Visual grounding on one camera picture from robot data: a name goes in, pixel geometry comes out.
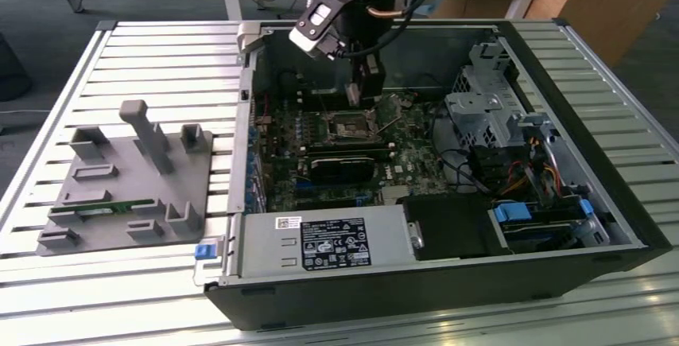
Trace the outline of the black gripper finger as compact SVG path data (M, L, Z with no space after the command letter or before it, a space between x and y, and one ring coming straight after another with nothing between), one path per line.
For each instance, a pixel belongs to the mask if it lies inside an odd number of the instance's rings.
M375 97L382 94L384 84L384 66L378 55L367 55L360 65L360 105L375 104Z

